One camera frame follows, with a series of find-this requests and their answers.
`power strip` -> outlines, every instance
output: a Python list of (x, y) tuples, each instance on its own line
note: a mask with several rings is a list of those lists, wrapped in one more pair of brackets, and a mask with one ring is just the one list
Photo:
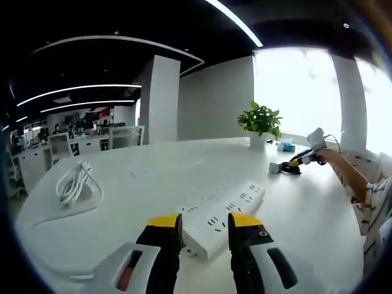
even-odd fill
[(231, 211), (254, 214), (265, 190), (254, 182), (240, 187), (228, 185), (209, 197), (181, 208), (183, 238), (189, 256), (210, 259), (228, 246), (227, 218)]

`black ceiling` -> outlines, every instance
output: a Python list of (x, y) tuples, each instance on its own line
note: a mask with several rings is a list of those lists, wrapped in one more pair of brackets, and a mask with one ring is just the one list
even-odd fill
[[(372, 47), (358, 29), (343, 27), (343, 22), (353, 18), (338, 1), (221, 2), (249, 23), (264, 47), (316, 45), (368, 59), (371, 55)], [(242, 30), (204, 0), (110, 1), (104, 7), (82, 3), (50, 7), (34, 2), (23, 3), (23, 7), (23, 11), (19, 7), (8, 9), (12, 13), (2, 55), (6, 70), (2, 111), (11, 118), (6, 116), (5, 124), (23, 116), (38, 118), (41, 110), (58, 106), (53, 99), (67, 95), (72, 103), (129, 99), (126, 88), (94, 88), (43, 96), (16, 107), (36, 95), (74, 86), (132, 84), (154, 54), (180, 60), (182, 72), (198, 64), (183, 54), (126, 40), (80, 40), (35, 52), (60, 40), (80, 36), (150, 40), (182, 51), (188, 49), (188, 53), (205, 61), (195, 70), (249, 56), (256, 48)], [(136, 91), (132, 98), (139, 95)]]

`white table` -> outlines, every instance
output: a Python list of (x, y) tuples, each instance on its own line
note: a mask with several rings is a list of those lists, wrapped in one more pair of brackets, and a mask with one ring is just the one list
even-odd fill
[[(57, 180), (80, 157), (56, 164), (27, 198), (17, 231), (28, 253), (62, 270), (88, 270), (126, 241), (135, 241), (147, 218), (175, 212), (228, 182), (255, 180), (266, 194), (257, 213), (272, 237), (307, 258), (331, 285), (349, 285), (363, 270), (362, 241), (355, 214), (329, 165), (301, 167), (301, 176), (269, 175), (270, 161), (293, 154), (268, 146), (249, 149), (249, 139), (186, 141), (138, 146), (83, 156), (102, 186), (104, 203), (91, 212), (44, 223), (29, 230), (24, 224), (58, 201)], [(303, 148), (297, 146), (297, 152)], [(37, 258), (33, 262), (41, 264)], [(236, 293), (228, 250), (208, 263), (181, 256), (175, 293)], [(78, 286), (39, 266), (57, 292)]]

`white wall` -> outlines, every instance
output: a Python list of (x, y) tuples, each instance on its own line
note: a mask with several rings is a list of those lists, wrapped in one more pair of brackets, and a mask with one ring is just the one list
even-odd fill
[(127, 127), (135, 125), (135, 109), (136, 104), (133, 106), (115, 106), (113, 112), (113, 121), (117, 123), (125, 123)]
[(244, 137), (237, 116), (254, 99), (251, 56), (199, 70), (179, 80), (177, 140)]

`bright window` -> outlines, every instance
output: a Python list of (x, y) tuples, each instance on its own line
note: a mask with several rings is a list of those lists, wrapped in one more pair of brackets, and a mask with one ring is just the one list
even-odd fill
[(366, 100), (366, 149), (392, 156), (392, 83), (378, 67), (357, 59)]
[(277, 48), (255, 52), (255, 101), (280, 110), (283, 133), (307, 136), (321, 127), (341, 136), (341, 99), (326, 50)]

